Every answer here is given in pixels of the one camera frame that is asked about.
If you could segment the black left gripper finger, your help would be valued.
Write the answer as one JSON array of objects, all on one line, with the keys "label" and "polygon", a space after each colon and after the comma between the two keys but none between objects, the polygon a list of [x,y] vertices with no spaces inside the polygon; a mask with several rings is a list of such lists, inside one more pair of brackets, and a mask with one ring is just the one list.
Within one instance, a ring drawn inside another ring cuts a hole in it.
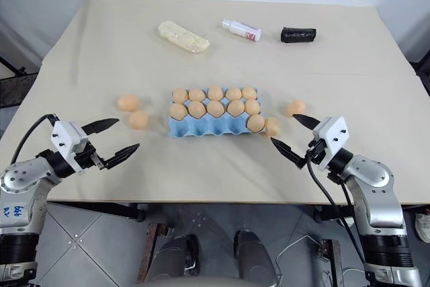
[{"label": "black left gripper finger", "polygon": [[81,128],[85,134],[97,134],[107,130],[119,121],[120,120],[118,118],[106,118],[103,120],[94,121],[90,124],[82,126]]},{"label": "black left gripper finger", "polygon": [[126,147],[114,154],[113,157],[103,160],[103,167],[106,169],[111,169],[121,163],[123,163],[125,160],[127,160],[130,156],[132,156],[136,150],[139,148],[139,144],[131,145],[129,147]]}]

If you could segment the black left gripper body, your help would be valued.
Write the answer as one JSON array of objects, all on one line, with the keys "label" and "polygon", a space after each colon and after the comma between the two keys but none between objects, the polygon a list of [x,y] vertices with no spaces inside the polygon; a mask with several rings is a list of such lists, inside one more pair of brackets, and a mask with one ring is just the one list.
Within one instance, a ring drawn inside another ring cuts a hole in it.
[{"label": "black left gripper body", "polygon": [[88,169],[93,166],[99,169],[106,168],[106,162],[97,154],[96,148],[90,142],[85,145],[82,152],[76,154],[75,161],[82,169]]}]

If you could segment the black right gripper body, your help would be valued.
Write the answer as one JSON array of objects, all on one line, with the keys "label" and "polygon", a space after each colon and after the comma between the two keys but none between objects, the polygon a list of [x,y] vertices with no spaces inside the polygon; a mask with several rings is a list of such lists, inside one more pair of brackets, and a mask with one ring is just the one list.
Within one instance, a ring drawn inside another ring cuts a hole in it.
[{"label": "black right gripper body", "polygon": [[326,155],[326,147],[326,142],[323,139],[312,139],[308,144],[306,159],[310,160],[316,165],[319,165]]}]

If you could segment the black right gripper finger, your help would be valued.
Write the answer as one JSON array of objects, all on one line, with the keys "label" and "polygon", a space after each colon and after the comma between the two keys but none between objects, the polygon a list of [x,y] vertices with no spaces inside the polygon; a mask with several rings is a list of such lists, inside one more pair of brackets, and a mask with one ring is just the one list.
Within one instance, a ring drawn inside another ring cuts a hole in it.
[{"label": "black right gripper finger", "polygon": [[302,169],[307,164],[307,159],[305,157],[301,157],[296,154],[290,146],[285,144],[284,142],[271,137],[271,142],[275,146],[275,148],[279,151],[281,155],[283,155],[286,159],[291,161],[297,168]]},{"label": "black right gripper finger", "polygon": [[309,130],[314,130],[320,124],[319,120],[304,114],[294,114],[292,117]]}]

